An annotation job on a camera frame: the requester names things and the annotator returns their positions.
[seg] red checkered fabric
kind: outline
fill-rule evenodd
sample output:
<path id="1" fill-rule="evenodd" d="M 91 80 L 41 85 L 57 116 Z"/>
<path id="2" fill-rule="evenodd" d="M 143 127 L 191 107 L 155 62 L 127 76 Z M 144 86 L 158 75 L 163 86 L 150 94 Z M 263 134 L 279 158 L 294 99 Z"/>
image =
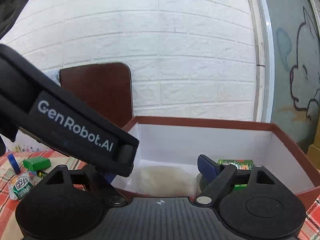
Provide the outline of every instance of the red checkered fabric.
<path id="1" fill-rule="evenodd" d="M 299 234 L 300 240 L 320 240 L 320 198 L 307 211 L 307 218 Z"/>
<path id="2" fill-rule="evenodd" d="M 8 154 L 9 153 L 6 153 L 0 158 L 0 239 L 20 240 L 22 238 L 20 232 L 18 232 L 18 234 L 16 235 L 12 235 L 12 233 L 20 231 L 14 217 L 14 211 L 19 201 L 14 201 L 9 198 L 8 183 L 16 174 L 14 173 L 13 168 L 10 166 L 10 163 L 6 157 Z M 22 161 L 24 159 L 36 156 L 49 158 L 51 160 L 51 163 L 65 164 L 70 170 L 81 169 L 86 164 L 73 157 L 64 156 L 61 153 L 53 150 L 36 153 L 17 152 L 13 153 L 13 155 L 16 158 L 22 173 L 27 171 L 27 169 L 23 167 Z"/>

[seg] cartoon drawing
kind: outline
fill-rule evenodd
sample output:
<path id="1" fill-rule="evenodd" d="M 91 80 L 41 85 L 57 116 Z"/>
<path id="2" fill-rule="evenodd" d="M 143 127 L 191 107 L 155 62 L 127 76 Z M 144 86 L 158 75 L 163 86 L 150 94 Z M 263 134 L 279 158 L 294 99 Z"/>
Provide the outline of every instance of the cartoon drawing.
<path id="1" fill-rule="evenodd" d="M 292 52 L 292 43 L 288 33 L 283 28 L 276 30 L 277 46 L 281 57 L 282 65 L 286 71 L 290 71 L 288 64 L 289 55 Z"/>
<path id="2" fill-rule="evenodd" d="M 306 112 L 311 121 L 320 103 L 320 40 L 304 7 L 303 17 L 297 33 L 297 62 L 290 70 L 290 94 L 295 110 Z"/>

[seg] tape roll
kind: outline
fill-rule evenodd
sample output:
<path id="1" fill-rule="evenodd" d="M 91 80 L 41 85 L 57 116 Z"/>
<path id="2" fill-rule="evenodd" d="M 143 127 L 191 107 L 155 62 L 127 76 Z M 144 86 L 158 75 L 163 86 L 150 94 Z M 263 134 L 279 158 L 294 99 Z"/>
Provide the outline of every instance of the tape roll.
<path id="1" fill-rule="evenodd" d="M 14 172 L 16 174 L 19 174 L 21 172 L 20 170 L 20 167 L 16 161 L 16 159 L 14 158 L 13 154 L 10 153 L 8 156 L 7 156 L 8 160 L 9 160 L 9 163 L 11 164 L 11 167 L 13 168 Z"/>

